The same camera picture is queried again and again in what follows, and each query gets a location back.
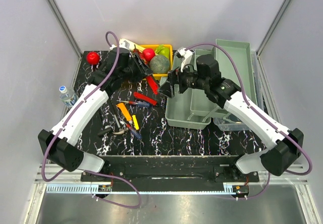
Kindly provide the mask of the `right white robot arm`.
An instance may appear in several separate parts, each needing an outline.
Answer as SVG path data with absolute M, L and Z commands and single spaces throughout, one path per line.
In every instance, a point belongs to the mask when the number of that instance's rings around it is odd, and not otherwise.
M 251 172 L 268 171 L 274 176 L 286 172 L 301 155 L 303 133 L 297 128 L 291 131 L 272 119 L 245 96 L 235 82 L 222 77 L 213 56 L 199 56 L 196 67 L 196 70 L 177 67 L 169 71 L 158 91 L 173 98 L 176 85 L 179 93 L 189 88 L 203 90 L 211 102 L 235 115 L 262 140 L 265 150 L 237 158 L 229 170 L 230 177 L 239 182 Z

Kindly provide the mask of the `orange handled tool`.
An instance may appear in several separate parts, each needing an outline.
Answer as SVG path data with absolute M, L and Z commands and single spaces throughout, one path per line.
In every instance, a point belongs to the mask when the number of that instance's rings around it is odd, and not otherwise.
M 126 118 L 128 122 L 132 122 L 132 116 L 130 115 L 129 111 L 127 110 L 124 103 L 118 103 L 117 108 L 122 112 L 123 116 Z

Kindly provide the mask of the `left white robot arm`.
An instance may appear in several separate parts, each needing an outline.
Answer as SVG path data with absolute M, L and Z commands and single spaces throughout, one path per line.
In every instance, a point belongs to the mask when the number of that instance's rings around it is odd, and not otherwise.
M 91 171 L 94 178 L 104 181 L 110 170 L 105 161 L 94 154 L 79 150 L 78 139 L 99 108 L 125 81 L 136 83 L 152 75 L 152 70 L 138 53 L 126 48 L 113 48 L 100 67 L 92 73 L 79 99 L 62 120 L 50 131 L 41 130 L 38 141 L 44 158 L 63 169 Z

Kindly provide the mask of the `yellow utility knife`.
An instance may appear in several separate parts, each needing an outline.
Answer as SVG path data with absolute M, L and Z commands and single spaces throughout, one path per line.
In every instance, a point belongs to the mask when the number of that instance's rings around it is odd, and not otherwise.
M 133 115 L 132 116 L 132 119 L 133 119 L 133 123 L 134 123 L 135 129 L 136 129 L 136 131 L 138 131 L 140 129 L 140 127 L 139 127 L 139 124 L 138 124 L 138 121 L 137 121 L 136 116 Z

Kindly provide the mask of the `clear plastic tool box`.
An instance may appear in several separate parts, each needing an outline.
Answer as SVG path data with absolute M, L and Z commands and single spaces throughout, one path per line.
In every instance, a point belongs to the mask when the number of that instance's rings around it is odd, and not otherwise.
M 184 85 L 188 88 L 182 94 L 180 86 L 174 86 L 174 97 L 168 98 L 166 104 L 165 117 L 169 126 L 203 130 L 213 122 L 221 131 L 249 130 L 239 118 L 210 98 L 218 99 L 215 85 L 224 77 L 236 84 L 242 82 L 249 99 L 260 105 L 259 81 L 254 73 L 250 44 L 223 39 L 216 39 L 216 44 L 231 56 L 238 71 L 234 71 L 230 60 L 217 48 L 192 52 L 187 71 L 196 76 L 186 79 Z

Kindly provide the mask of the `red handled pliers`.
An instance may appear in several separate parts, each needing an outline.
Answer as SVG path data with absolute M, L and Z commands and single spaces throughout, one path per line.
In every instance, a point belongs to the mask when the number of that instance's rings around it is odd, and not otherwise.
M 159 89 L 159 84 L 157 83 L 155 78 L 153 76 L 147 76 L 145 79 L 146 79 L 148 85 L 150 86 L 150 88 L 152 89 L 153 93 L 155 95 L 157 95 L 158 89 Z

